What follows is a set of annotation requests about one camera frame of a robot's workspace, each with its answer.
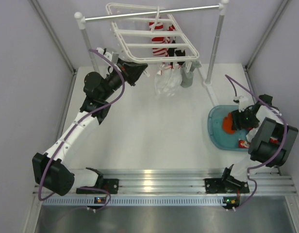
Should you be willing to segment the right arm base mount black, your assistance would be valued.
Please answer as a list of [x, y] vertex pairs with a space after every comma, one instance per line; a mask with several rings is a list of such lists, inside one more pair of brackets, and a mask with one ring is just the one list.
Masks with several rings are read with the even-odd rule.
[[248, 183], [238, 180], [223, 180], [222, 178], [207, 178], [204, 180], [206, 194], [248, 194]]

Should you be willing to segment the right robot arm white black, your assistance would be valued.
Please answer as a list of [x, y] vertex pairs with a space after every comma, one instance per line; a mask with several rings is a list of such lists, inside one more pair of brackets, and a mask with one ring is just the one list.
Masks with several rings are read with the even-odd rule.
[[251, 161], [267, 167], [282, 166], [298, 135], [298, 129], [284, 124], [277, 107], [272, 105], [272, 96], [263, 94], [259, 100], [243, 110], [234, 110], [223, 119], [222, 129], [233, 135], [247, 130], [246, 138], [239, 140], [239, 147], [248, 149], [248, 154], [238, 163], [224, 169], [221, 188], [225, 192], [241, 191], [247, 184], [247, 169]]

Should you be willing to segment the white plastic sock hanger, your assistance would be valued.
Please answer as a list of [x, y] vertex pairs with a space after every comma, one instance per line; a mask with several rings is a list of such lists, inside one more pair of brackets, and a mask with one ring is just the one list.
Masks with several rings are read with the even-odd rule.
[[160, 7], [123, 3], [106, 5], [106, 12], [110, 16], [132, 15], [111, 21], [124, 59], [147, 64], [199, 59], [199, 52], [180, 29], [173, 15], [163, 15], [162, 10]]

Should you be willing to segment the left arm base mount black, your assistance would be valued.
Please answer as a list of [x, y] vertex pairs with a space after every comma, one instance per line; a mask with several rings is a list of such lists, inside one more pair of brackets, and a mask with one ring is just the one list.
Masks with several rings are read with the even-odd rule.
[[101, 189], [110, 194], [117, 194], [119, 189], [119, 179], [103, 179]]

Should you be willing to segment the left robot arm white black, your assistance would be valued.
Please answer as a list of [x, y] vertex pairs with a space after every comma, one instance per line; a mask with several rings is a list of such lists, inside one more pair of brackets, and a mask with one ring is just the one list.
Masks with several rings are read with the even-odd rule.
[[119, 59], [112, 64], [112, 72], [101, 76], [92, 71], [84, 77], [85, 99], [74, 121], [63, 135], [44, 153], [36, 153], [32, 159], [34, 179], [40, 188], [64, 196], [71, 189], [86, 187], [94, 193], [104, 187], [102, 174], [93, 168], [71, 171], [68, 164], [85, 139], [104, 121], [112, 105], [107, 100], [125, 84], [134, 86], [147, 69], [146, 63]]

